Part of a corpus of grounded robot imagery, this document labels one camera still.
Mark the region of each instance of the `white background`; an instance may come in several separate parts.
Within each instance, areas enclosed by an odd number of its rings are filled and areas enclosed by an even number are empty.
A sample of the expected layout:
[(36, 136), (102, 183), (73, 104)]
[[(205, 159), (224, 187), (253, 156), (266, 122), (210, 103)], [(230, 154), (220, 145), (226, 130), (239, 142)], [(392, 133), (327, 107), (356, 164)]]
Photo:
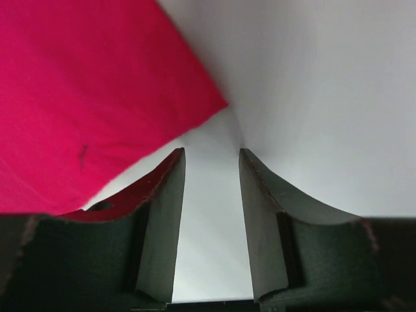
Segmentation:
[(416, 1), (161, 0), (231, 104), (186, 147), (174, 301), (252, 297), (238, 176), (250, 148), (334, 207), (415, 216)]

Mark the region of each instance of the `red paper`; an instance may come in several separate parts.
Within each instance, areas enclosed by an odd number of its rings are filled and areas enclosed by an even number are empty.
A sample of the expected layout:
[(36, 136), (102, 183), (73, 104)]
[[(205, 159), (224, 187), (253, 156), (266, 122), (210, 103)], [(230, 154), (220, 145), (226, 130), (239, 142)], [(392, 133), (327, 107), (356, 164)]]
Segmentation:
[(226, 102), (153, 0), (0, 1), (0, 212), (80, 208)]

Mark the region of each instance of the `curved edge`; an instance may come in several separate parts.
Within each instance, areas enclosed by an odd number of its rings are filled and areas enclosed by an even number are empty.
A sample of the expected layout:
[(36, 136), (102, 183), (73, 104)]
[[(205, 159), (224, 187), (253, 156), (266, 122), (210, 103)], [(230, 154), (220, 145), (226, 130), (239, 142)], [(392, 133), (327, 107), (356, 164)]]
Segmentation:
[(301, 222), (322, 226), (344, 224), (361, 218), (322, 203), (302, 192), (272, 172), (249, 149), (242, 148), (240, 158), (248, 164), (263, 192), (266, 192), (267, 197), (274, 202), (275, 213), (284, 212)]
[(122, 218), (156, 198), (182, 158), (185, 161), (185, 149), (176, 148), (150, 173), (99, 202), (110, 203), (111, 207), (108, 209), (102, 211), (78, 210), (54, 218), (76, 222), (108, 222)]

